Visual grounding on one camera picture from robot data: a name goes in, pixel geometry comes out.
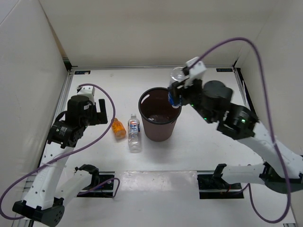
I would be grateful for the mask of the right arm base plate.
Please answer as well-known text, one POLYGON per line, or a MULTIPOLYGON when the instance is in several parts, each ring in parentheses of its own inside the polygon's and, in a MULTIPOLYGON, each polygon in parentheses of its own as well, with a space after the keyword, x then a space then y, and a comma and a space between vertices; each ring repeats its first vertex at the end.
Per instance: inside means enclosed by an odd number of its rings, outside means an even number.
POLYGON ((199 199, 244 199, 244 188, 241 183, 217 185, 213 179, 213 171, 197 171, 199 199))

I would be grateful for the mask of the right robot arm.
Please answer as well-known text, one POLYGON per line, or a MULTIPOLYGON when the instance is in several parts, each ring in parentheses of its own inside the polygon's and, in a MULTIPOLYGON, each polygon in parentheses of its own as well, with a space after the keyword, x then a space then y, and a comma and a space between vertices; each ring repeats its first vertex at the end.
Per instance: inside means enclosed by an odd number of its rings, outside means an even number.
POLYGON ((223 189, 235 183, 255 183, 286 194, 303 189, 303 158, 278 140, 272 142, 269 132, 248 108, 231 102, 233 90, 218 80, 195 79, 191 86, 173 82, 169 88, 173 105, 190 104, 207 123, 217 123, 217 131, 247 146, 264 163, 252 166, 218 164, 209 183, 223 189))

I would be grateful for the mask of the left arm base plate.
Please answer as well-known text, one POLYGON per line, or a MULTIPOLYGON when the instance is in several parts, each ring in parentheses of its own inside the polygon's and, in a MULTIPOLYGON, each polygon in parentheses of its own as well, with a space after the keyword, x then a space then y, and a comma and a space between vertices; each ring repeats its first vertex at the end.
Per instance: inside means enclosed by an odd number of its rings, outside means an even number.
MULTIPOLYGON (((97 186, 98 184, 109 180, 111 178, 115 177, 115 172, 99 172, 98 180, 95 184, 89 185, 85 187, 80 193, 83 193, 85 191, 88 191, 89 189, 93 188, 94 186, 97 186)), ((115 186, 117 186, 116 180, 108 181, 106 184, 99 186, 97 189, 92 190, 86 194, 83 195, 77 195, 77 197, 80 198, 113 198, 114 196, 114 189, 115 186)))

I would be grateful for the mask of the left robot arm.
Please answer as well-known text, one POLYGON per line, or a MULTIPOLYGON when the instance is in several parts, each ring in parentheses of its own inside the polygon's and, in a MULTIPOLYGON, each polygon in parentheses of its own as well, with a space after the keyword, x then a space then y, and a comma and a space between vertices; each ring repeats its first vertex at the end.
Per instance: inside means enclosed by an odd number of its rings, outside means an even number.
POLYGON ((87 127, 107 122, 104 99, 95 103, 93 95, 72 96, 67 110, 56 117, 50 128, 41 166, 28 193, 14 203, 12 210, 48 227, 57 226, 65 207, 74 197, 87 187, 95 189, 99 185, 99 169, 83 164, 61 188, 57 187, 67 159, 87 127))

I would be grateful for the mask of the orange juice bottle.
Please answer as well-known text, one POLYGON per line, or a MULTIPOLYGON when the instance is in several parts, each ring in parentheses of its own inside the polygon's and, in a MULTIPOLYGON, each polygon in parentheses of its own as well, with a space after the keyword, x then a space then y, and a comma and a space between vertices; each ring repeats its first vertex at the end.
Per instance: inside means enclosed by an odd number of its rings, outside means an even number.
POLYGON ((117 118, 114 119, 111 128, 117 140, 123 139, 126 136, 124 126, 117 118))

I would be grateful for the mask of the clear unlabeled plastic bottle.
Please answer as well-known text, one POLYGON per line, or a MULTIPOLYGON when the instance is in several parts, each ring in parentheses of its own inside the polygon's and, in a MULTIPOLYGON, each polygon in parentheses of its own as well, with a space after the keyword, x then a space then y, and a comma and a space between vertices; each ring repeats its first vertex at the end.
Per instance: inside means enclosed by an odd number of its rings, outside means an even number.
POLYGON ((148 120, 151 122, 165 123, 169 122, 170 118, 168 115, 165 114, 153 114, 148 117, 148 120))

